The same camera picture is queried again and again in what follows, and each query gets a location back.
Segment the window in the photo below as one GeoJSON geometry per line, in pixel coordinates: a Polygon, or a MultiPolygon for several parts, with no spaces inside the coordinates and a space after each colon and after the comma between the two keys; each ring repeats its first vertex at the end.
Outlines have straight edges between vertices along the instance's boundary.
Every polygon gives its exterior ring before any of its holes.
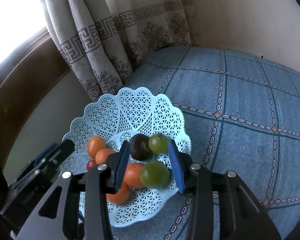
{"type": "Polygon", "coordinates": [[[0,63],[44,26],[39,0],[0,0],[0,63]]]}

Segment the brown wooden frame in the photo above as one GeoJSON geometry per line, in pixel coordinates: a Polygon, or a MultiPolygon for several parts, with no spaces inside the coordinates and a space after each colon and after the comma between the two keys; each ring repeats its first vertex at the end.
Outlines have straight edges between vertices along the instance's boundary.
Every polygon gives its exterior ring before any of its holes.
{"type": "Polygon", "coordinates": [[[70,71],[47,31],[25,44],[0,64],[2,167],[32,111],[50,89],[70,71]]]}

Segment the curtain fold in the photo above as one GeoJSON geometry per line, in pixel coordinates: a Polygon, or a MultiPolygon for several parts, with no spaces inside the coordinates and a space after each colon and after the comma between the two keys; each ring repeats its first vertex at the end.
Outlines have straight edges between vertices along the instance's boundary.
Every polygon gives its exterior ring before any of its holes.
{"type": "Polygon", "coordinates": [[[149,51],[198,45],[192,0],[41,0],[47,29],[93,101],[116,94],[149,51]]]}

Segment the silver rivet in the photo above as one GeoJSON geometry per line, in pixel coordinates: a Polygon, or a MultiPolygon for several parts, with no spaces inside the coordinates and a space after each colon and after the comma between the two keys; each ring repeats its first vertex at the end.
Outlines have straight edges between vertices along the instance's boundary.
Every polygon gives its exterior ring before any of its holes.
{"type": "Polygon", "coordinates": [[[228,172],[227,172],[227,175],[228,175],[230,178],[234,178],[235,176],[237,176],[237,174],[236,174],[234,171],[228,171],[228,172]]]}
{"type": "Polygon", "coordinates": [[[62,173],[62,177],[64,178],[64,179],[67,179],[67,178],[69,178],[71,176],[71,172],[69,172],[69,171],[65,171],[64,173],[62,173]]]}
{"type": "Polygon", "coordinates": [[[201,168],[200,164],[198,164],[198,163],[192,163],[190,167],[193,170],[198,170],[201,168]]]}
{"type": "Polygon", "coordinates": [[[98,165],[98,170],[99,170],[99,171],[103,171],[103,170],[105,170],[106,168],[107,168],[107,164],[102,163],[102,164],[99,164],[99,165],[98,165]]]}

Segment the light blue plastic basket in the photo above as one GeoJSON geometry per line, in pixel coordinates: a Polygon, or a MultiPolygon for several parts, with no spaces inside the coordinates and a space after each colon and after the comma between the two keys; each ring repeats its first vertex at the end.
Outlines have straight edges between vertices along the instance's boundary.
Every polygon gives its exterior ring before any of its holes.
{"type": "MultiPolygon", "coordinates": [[[[86,172],[90,160],[87,144],[92,136],[99,135],[109,148],[118,151],[124,140],[137,133],[151,136],[163,133],[174,139],[179,151],[191,153],[191,141],[185,133],[182,112],[174,107],[166,95],[152,95],[149,89],[122,88],[116,96],[105,94],[98,102],[86,106],[83,117],[71,122],[70,132],[64,137],[75,143],[75,151],[61,164],[61,172],[73,174],[86,172]]],[[[154,155],[171,168],[167,154],[154,155]]],[[[139,162],[130,157],[129,163],[139,162]]],[[[163,189],[131,189],[131,198],[124,205],[108,202],[110,223],[114,227],[126,227],[137,221],[156,215],[165,202],[178,191],[172,178],[163,189]]],[[[80,197],[80,211],[84,215],[84,193],[80,197]]]]}

